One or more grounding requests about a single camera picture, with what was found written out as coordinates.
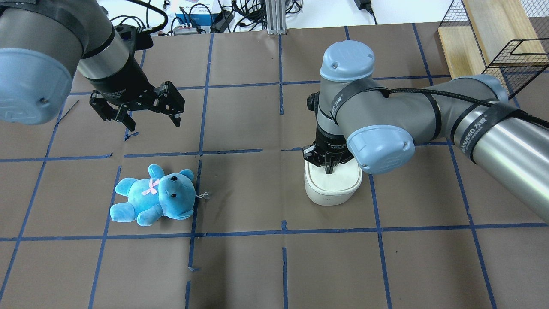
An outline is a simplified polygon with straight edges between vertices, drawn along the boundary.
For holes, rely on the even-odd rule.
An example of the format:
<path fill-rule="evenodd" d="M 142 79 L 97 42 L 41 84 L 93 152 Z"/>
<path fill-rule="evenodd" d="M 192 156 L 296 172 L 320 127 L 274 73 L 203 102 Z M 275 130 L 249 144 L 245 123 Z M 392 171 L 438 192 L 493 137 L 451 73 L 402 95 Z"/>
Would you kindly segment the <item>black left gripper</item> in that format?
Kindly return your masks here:
<path fill-rule="evenodd" d="M 181 125 L 185 99 L 172 82 L 154 87 L 137 64 L 126 64 L 117 73 L 89 79 L 94 87 L 90 106 L 104 121 L 120 121 L 130 131 L 136 123 L 129 111 L 153 111 L 168 115 L 175 127 Z"/>

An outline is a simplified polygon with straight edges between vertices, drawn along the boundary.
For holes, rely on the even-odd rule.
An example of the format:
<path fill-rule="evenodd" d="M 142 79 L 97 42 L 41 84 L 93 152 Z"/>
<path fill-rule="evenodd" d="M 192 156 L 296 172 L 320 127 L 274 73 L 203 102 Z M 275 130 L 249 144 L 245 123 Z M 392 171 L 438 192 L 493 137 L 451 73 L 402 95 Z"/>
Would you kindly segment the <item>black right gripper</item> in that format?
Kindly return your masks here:
<path fill-rule="evenodd" d="M 335 166 L 346 164 L 354 158 L 343 135 L 334 135 L 322 128 L 316 129 L 314 142 L 302 147 L 302 152 L 305 161 L 317 167 L 326 167 L 326 174 L 333 174 Z"/>

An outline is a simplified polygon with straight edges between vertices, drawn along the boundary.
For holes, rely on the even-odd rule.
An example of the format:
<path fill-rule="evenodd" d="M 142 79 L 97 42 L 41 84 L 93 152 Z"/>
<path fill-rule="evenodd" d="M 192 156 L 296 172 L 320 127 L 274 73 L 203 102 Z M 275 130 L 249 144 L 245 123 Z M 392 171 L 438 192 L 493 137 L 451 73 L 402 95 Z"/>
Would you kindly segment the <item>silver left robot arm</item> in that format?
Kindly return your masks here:
<path fill-rule="evenodd" d="M 90 105 L 104 121 L 134 131 L 129 112 L 153 111 L 180 126 L 184 98 L 172 82 L 154 87 L 134 57 L 135 51 L 153 46 L 151 34 L 162 30 L 168 17 L 148 3 L 135 4 L 159 13 L 162 23 L 145 29 L 113 25 L 95 0 L 3 0 L 1 120 L 51 121 L 80 72 L 94 87 Z"/>

